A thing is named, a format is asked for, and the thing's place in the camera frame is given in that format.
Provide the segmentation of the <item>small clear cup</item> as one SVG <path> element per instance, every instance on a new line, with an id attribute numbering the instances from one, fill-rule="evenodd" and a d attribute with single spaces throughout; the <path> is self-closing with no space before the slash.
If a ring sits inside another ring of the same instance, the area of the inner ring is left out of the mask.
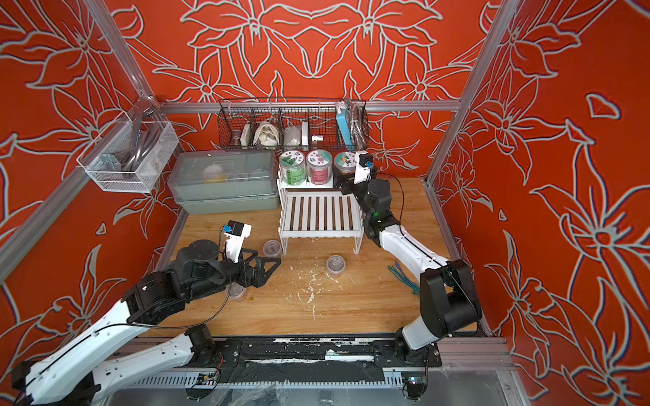
<path id="1" fill-rule="evenodd" d="M 248 291 L 247 288 L 241 286 L 240 284 L 232 283 L 228 286 L 227 294 L 229 300 L 241 302 L 246 299 Z"/>
<path id="2" fill-rule="evenodd" d="M 262 247 L 262 252 L 266 257 L 279 258 L 283 253 L 283 249 L 279 241 L 268 240 Z"/>
<path id="3" fill-rule="evenodd" d="M 345 259 L 341 255 L 331 255 L 326 262 L 326 269 L 331 277 L 341 276 L 346 269 Z"/>

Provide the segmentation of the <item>seed jar radish lid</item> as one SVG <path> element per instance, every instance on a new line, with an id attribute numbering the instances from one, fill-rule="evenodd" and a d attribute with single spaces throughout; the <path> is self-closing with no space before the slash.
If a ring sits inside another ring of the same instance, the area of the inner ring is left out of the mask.
<path id="1" fill-rule="evenodd" d="M 335 158 L 333 165 L 343 174 L 354 174 L 356 168 L 356 159 L 354 152 L 340 152 Z"/>

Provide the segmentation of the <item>seed jar pink flower lid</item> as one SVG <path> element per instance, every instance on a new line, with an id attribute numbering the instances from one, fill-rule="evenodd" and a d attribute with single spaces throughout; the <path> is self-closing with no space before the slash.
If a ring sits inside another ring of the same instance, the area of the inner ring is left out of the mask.
<path id="1" fill-rule="evenodd" d="M 332 178 L 333 157 L 325 150 L 314 150 L 307 155 L 307 174 L 312 184 L 328 184 Z"/>

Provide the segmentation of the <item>white slatted two-tier shelf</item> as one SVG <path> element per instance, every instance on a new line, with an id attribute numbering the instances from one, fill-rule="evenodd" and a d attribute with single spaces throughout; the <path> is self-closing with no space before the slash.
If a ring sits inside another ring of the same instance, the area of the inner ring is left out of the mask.
<path id="1" fill-rule="evenodd" d="M 288 253 L 292 239 L 352 239 L 353 252 L 358 255 L 362 248 L 362 211 L 354 196 L 344 196 L 340 189 L 328 184 L 286 184 L 279 169 L 279 242 L 283 254 Z"/>

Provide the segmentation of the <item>seed jar green tree lid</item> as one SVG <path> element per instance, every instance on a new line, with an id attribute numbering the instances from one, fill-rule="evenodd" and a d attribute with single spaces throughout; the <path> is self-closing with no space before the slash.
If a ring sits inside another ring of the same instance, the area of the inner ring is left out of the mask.
<path id="1" fill-rule="evenodd" d="M 282 180 L 291 186 L 306 182 L 306 161 L 300 151 L 283 152 L 279 157 L 279 167 Z"/>

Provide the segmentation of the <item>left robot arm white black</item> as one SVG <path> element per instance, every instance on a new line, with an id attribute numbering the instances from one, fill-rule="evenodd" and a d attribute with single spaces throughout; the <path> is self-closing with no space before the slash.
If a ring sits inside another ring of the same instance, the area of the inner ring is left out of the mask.
<path id="1" fill-rule="evenodd" d="M 196 240 L 166 268 L 143 277 L 81 335 L 42 360 L 12 370 L 16 405 L 90 405 L 133 382 L 163 370 L 209 366 L 220 359 L 206 323 L 120 359 L 113 354 L 132 338 L 159 328 L 198 299 L 224 292 L 231 284 L 259 289 L 281 264 L 279 258 L 242 249 L 236 259 L 211 240 Z"/>

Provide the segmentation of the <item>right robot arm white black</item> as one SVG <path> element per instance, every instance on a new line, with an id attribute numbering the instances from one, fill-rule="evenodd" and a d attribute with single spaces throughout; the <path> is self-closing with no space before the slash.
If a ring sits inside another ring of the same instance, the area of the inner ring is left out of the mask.
<path id="1" fill-rule="evenodd" d="M 399 330 L 403 346 L 420 350 L 482 319 L 470 266 L 429 250 L 402 227 L 391 211 L 389 181 L 369 179 L 357 184 L 352 175 L 338 175 L 333 184 L 355 197 L 367 238 L 419 279 L 420 316 Z"/>

